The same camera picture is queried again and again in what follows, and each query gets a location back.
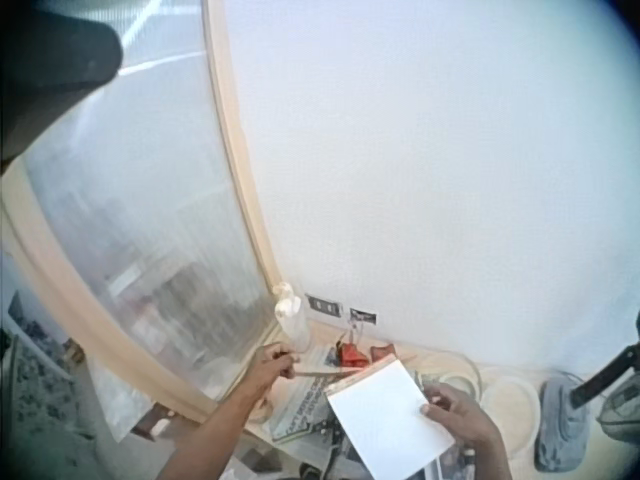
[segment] paper sheet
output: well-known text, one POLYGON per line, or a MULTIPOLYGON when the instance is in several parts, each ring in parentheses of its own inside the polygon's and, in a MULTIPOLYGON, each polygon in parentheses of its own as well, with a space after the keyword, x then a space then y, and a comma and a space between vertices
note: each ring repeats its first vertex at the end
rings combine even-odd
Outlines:
POLYGON ((399 360, 329 393, 328 399, 376 480, 404 480, 454 443, 442 426, 420 413, 427 401, 399 360))

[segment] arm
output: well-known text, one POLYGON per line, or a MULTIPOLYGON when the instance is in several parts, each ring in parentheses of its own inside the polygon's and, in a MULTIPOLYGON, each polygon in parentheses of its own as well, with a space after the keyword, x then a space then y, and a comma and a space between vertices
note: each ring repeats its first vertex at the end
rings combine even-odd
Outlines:
POLYGON ((278 376, 293 378, 291 349, 259 348, 246 375, 209 419, 173 453, 157 480, 216 480, 222 475, 254 405, 278 376))
POLYGON ((422 413, 476 452, 475 480, 511 480, 498 427, 469 395, 446 384, 430 385, 422 413))

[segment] desk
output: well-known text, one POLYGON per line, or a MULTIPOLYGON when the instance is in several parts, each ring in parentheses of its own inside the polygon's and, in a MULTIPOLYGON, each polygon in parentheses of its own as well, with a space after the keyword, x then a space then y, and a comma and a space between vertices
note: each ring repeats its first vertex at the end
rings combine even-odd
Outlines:
MULTIPOLYGON (((343 329, 339 329, 327 324, 319 322, 311 322, 313 339, 315 344, 333 345, 336 343, 340 335, 344 333, 343 329)), ((268 343, 274 341, 286 341, 286 336, 277 331, 272 335, 268 343)), ((358 344, 360 351, 369 354, 372 346, 385 346, 389 342, 377 340, 371 337, 363 336, 358 344)), ((466 361, 454 354, 447 354, 441 351, 430 350, 427 348, 415 347, 410 345, 395 344, 398 357, 404 361, 405 366, 415 369, 421 373, 444 374, 449 372, 464 372, 467 375, 473 375, 473 371, 466 361)), ((490 365, 478 365, 482 374, 483 388, 489 387, 498 377, 503 374, 516 375, 533 385, 536 389, 540 389, 544 381, 552 374, 551 371, 544 370, 523 370, 512 368, 497 368, 490 365)), ((271 401, 274 405, 278 402, 286 401, 288 398, 287 380, 279 379, 274 385, 271 392, 271 401)), ((625 443, 617 442, 608 438, 595 421, 596 415, 602 407, 602 399, 597 399, 590 405, 591 411, 591 437, 587 449, 587 455, 582 465, 573 472, 565 474, 544 474, 538 472, 533 464, 533 448, 522 452, 517 458, 510 461, 511 471, 514 480, 535 480, 535 479, 557 479, 557 480, 600 480, 617 478, 624 470, 632 465, 635 458, 640 454, 638 448, 625 443)), ((523 422, 514 422, 510 425, 511 429, 523 428, 523 422)), ((524 428, 528 429, 529 424, 525 424, 524 428)), ((262 425, 249 424, 246 429, 285 453, 292 455, 293 449, 287 444, 274 445, 271 436, 266 427, 262 425)), ((309 463, 309 459, 298 452, 292 455, 296 460, 309 463)), ((364 478, 354 472, 353 478, 364 478)))

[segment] frosted window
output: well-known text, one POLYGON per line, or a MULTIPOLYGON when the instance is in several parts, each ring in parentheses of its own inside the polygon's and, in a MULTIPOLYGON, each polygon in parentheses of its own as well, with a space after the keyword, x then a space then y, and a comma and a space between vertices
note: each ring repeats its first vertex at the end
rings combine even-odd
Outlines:
MULTIPOLYGON (((65 5, 57 10, 75 11, 65 5)), ((29 178, 67 256, 119 325, 219 398, 273 306, 225 156, 202 12, 193 2, 108 8, 77 16, 118 31, 120 75, 28 150, 29 178)))

